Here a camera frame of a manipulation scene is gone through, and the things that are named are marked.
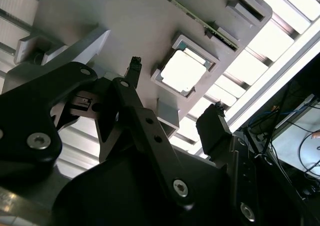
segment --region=black cable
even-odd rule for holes
[[[289,121],[286,121],[286,122],[287,122],[287,123],[290,123],[290,124],[292,124],[292,125],[294,125],[294,126],[296,126],[296,127],[298,127],[298,128],[300,128],[300,129],[302,129],[303,131],[314,133],[314,132],[312,132],[312,131],[309,131],[309,130],[304,129],[303,127],[300,127],[299,125],[294,124],[293,122],[289,122]]]
[[[266,120],[270,119],[272,116],[274,116],[277,111],[278,110],[272,111],[270,114],[268,114],[268,115],[266,115],[266,116],[264,116],[264,117],[262,117],[262,118],[260,118],[260,119],[258,119],[256,121],[254,121],[251,125],[248,125],[248,127],[254,128],[254,127],[258,126],[259,124],[263,123],[264,121],[266,121]]]
[[[315,106],[311,106],[311,105],[308,105],[307,107],[312,107],[312,108],[320,109],[320,107],[315,107]]]
[[[300,161],[301,165],[306,169],[306,172],[305,172],[305,173],[310,172],[311,174],[313,174],[313,175],[315,175],[315,176],[317,176],[317,177],[320,177],[319,174],[316,174],[316,173],[311,172],[311,170],[314,169],[314,168],[320,163],[320,160],[319,160],[318,162],[316,162],[312,167],[307,168],[307,167],[304,165],[304,163],[302,162],[302,159],[301,159],[301,148],[302,148],[305,140],[306,140],[308,137],[310,137],[310,136],[311,136],[313,133],[315,133],[315,132],[312,132],[312,133],[308,134],[308,135],[302,140],[302,142],[300,143],[300,146],[299,146],[299,148],[298,148],[298,158],[299,158],[299,161]]]
[[[286,88],[286,90],[285,90],[285,92],[284,92],[284,94],[283,94],[282,100],[281,100],[281,102],[280,102],[279,109],[278,109],[278,111],[277,111],[277,113],[276,113],[276,116],[275,116],[275,119],[274,119],[274,121],[273,121],[272,130],[270,131],[270,134],[268,135],[268,138],[266,139],[264,148],[263,148],[263,150],[262,150],[262,154],[265,154],[266,151],[267,151],[267,149],[268,149],[269,143],[270,143],[271,138],[272,138],[272,136],[273,136],[273,132],[274,132],[274,130],[275,130],[276,126],[277,126],[277,123],[278,123],[278,121],[279,121],[279,118],[280,118],[280,115],[281,115],[281,110],[282,110],[282,108],[283,108],[283,106],[284,106],[285,100],[286,100],[287,95],[288,95],[288,92],[289,92],[289,90],[290,90],[290,85],[291,85],[291,82],[288,83],[287,88]]]

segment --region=bolt head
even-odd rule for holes
[[[42,150],[50,146],[51,139],[44,133],[36,132],[27,138],[26,143],[30,148]]]
[[[189,191],[188,191],[188,187],[186,186],[185,182],[183,182],[180,179],[176,179],[173,182],[173,185],[174,185],[174,190],[177,192],[177,194],[180,197],[187,197]]]

